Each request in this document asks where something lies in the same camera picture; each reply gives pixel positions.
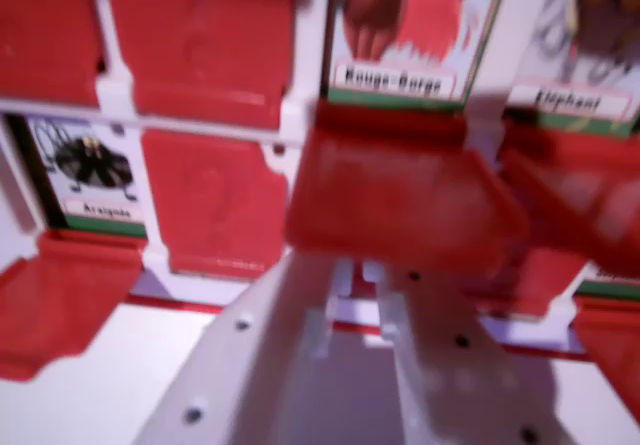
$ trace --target toy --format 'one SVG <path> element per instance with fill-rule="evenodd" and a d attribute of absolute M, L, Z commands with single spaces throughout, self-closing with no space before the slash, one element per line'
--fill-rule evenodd
<path fill-rule="evenodd" d="M 66 221 L 73 228 L 144 236 L 127 158 L 79 120 L 28 117 Z"/>
<path fill-rule="evenodd" d="M 461 108 L 498 0 L 346 0 L 329 99 Z"/>
<path fill-rule="evenodd" d="M 547 0 L 509 104 L 543 126 L 628 135 L 640 106 L 637 1 Z"/>

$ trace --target red flap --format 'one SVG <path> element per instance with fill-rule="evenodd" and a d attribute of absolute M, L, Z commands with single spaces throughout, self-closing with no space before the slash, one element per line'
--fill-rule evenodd
<path fill-rule="evenodd" d="M 578 299 L 574 328 L 635 419 L 640 422 L 640 304 Z"/>
<path fill-rule="evenodd" d="M 173 270 L 256 278 L 280 260 L 288 184 L 258 143 L 147 130 L 142 144 Z"/>
<path fill-rule="evenodd" d="M 307 140 L 287 218 L 292 245 L 484 273 L 526 235 L 524 211 L 474 153 L 331 128 Z"/>
<path fill-rule="evenodd" d="M 294 0 L 111 0 L 140 112 L 278 128 Z"/>
<path fill-rule="evenodd" d="M 48 231 L 0 275 L 0 376 L 33 377 L 84 351 L 142 271 L 144 240 Z"/>
<path fill-rule="evenodd" d="M 505 168 L 562 240 L 613 273 L 640 275 L 638 143 L 562 132 L 517 135 L 508 140 Z"/>
<path fill-rule="evenodd" d="M 98 105 L 93 0 L 0 0 L 0 94 Z"/>

